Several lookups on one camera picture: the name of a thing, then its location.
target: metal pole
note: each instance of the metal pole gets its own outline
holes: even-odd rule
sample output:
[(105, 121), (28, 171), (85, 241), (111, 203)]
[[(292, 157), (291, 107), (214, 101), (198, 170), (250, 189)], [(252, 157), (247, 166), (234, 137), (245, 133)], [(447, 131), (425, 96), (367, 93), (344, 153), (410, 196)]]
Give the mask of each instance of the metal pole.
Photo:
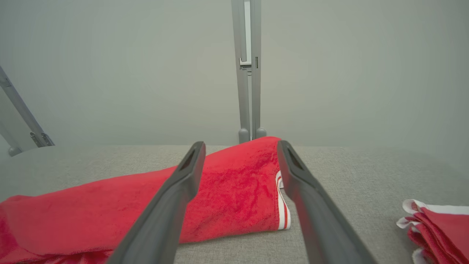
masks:
[(5, 94), (8, 96), (18, 113), (24, 119), (31, 131), (37, 135), (37, 139), (41, 144), (41, 147), (44, 146), (54, 146), (54, 143), (49, 138), (47, 134), (44, 133), (39, 123), (36, 121), (32, 113), (29, 111), (28, 107), (24, 103), (23, 99), (8, 79), (7, 74), (0, 66), (0, 86), (5, 91)]
[(233, 15), (234, 33), (234, 54), (236, 60), (236, 77), (238, 82), (239, 117), (241, 129), (238, 132), (239, 143), (250, 141), (249, 122), (249, 92), (248, 73), (246, 68), (241, 66), (244, 54), (246, 60), (246, 28), (244, 21), (244, 1), (231, 0), (231, 10)]
[(261, 0), (250, 0), (251, 4), (251, 50), (252, 50), (252, 139), (267, 135), (261, 124)]

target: metal bracket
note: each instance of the metal bracket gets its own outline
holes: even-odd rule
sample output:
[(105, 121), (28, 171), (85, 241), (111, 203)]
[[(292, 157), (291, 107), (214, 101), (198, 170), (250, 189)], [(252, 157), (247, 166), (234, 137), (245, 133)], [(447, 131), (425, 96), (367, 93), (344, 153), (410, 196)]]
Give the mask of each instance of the metal bracket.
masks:
[(45, 142), (46, 145), (54, 146), (54, 143), (52, 142), (52, 140), (49, 138), (49, 136), (46, 133), (42, 132), (41, 137), (42, 137), (42, 139), (44, 139), (44, 142)]
[(239, 69), (246, 70), (247, 68), (251, 68), (251, 62), (249, 61), (243, 62), (241, 58), (239, 58)]
[(31, 136), (31, 139), (32, 141), (34, 141), (34, 143), (36, 143), (36, 146), (38, 148), (40, 147), (44, 147), (44, 145), (42, 145), (42, 143), (39, 141), (39, 139), (36, 137), (36, 134), (34, 134), (33, 132), (30, 133), (30, 136)]

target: towel fold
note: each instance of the towel fold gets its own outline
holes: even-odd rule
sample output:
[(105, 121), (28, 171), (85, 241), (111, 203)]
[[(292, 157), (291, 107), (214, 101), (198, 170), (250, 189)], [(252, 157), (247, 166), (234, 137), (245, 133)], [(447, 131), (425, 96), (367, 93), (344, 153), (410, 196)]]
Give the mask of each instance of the towel fold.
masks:
[[(180, 243), (288, 229), (277, 141), (264, 137), (208, 155)], [(0, 264), (104, 263), (175, 167), (0, 203)]]
[(409, 238), (420, 247), (412, 254), (415, 264), (469, 264), (469, 206), (405, 200), (402, 207), (412, 216), (397, 226), (409, 227)]

